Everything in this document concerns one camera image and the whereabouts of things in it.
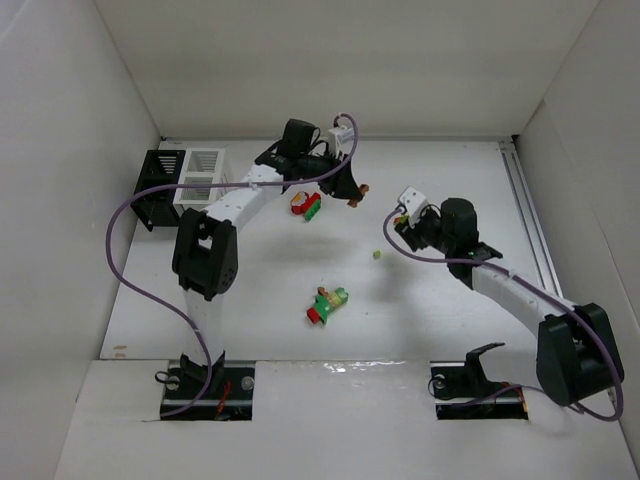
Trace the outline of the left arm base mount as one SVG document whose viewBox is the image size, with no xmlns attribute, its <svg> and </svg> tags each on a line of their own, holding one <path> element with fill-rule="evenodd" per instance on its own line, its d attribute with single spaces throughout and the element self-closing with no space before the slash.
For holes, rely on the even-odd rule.
<svg viewBox="0 0 640 480">
<path fill-rule="evenodd" d="M 159 416 L 163 421 L 250 421 L 256 363 L 227 361 L 222 355 L 212 367 L 212 379 L 201 393 L 207 367 L 186 355 L 157 371 L 154 380 L 163 387 Z"/>
</svg>

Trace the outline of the brown lego brick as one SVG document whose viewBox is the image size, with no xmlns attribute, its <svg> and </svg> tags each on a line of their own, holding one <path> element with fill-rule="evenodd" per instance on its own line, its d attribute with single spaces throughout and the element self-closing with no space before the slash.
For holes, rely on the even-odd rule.
<svg viewBox="0 0 640 480">
<path fill-rule="evenodd" d="M 358 187 L 358 194 L 354 198 L 351 198 L 348 201 L 348 206 L 351 208 L 356 208 L 359 205 L 359 203 L 364 199 L 366 194 L 369 192 L 369 189 L 370 187 L 367 184 L 361 184 Z"/>
</svg>

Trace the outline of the green lego brick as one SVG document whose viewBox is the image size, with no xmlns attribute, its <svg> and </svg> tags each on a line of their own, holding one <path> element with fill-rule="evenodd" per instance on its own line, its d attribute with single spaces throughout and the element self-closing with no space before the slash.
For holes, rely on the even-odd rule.
<svg viewBox="0 0 640 480">
<path fill-rule="evenodd" d="M 321 209 L 321 201 L 317 200 L 315 202 L 313 202 L 312 204 L 310 204 L 305 212 L 303 213 L 303 218 L 305 221 L 310 221 L 317 213 L 318 211 Z"/>
</svg>

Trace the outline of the green red lego cluster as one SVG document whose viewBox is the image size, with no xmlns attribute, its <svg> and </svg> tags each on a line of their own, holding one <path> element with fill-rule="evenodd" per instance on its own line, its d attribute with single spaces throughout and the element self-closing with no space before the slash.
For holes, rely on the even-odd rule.
<svg viewBox="0 0 640 480">
<path fill-rule="evenodd" d="M 325 325 L 336 310 L 341 308 L 349 300 L 349 293 L 342 287 L 327 290 L 324 287 L 317 288 L 313 305 L 306 311 L 308 320 L 316 325 Z"/>
</svg>

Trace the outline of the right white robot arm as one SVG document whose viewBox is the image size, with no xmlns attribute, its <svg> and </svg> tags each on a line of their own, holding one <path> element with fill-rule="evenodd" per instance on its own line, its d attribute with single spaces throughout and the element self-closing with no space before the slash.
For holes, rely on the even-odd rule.
<svg viewBox="0 0 640 480">
<path fill-rule="evenodd" d="M 436 250 L 435 263 L 524 325 L 537 342 L 538 384 L 556 404 L 573 406 L 612 390 L 616 408 L 623 408 L 624 369 L 606 311 L 561 298 L 509 268 L 501 252 L 480 240 L 470 201 L 449 198 L 435 206 L 408 187 L 384 221 L 383 234 L 397 234 L 405 243 L 400 253 L 411 259 L 421 250 Z"/>
</svg>

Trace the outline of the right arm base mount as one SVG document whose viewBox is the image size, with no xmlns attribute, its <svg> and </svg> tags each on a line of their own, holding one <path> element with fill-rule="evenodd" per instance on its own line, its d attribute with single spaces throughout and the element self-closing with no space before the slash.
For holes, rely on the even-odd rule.
<svg viewBox="0 0 640 480">
<path fill-rule="evenodd" d="M 463 360 L 430 363 L 428 390 L 434 399 L 437 420 L 529 418 L 522 388 L 489 380 L 482 366 L 483 354 L 503 346 L 503 342 L 493 342 L 470 350 Z"/>
</svg>

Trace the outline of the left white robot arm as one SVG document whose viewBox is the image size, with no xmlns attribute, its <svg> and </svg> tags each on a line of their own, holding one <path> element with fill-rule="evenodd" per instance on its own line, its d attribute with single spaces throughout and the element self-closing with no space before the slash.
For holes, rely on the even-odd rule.
<svg viewBox="0 0 640 480">
<path fill-rule="evenodd" d="M 294 185 L 316 184 L 322 193 L 351 205 L 364 198 L 351 171 L 357 126 L 336 123 L 323 138 L 317 138 L 316 131 L 309 122 L 289 120 L 281 139 L 255 159 L 239 183 L 205 208 L 186 210 L 180 219 L 172 270 L 196 336 L 181 354 L 180 366 L 201 383 L 215 376 L 224 361 L 222 295 L 238 274 L 243 227 Z"/>
</svg>

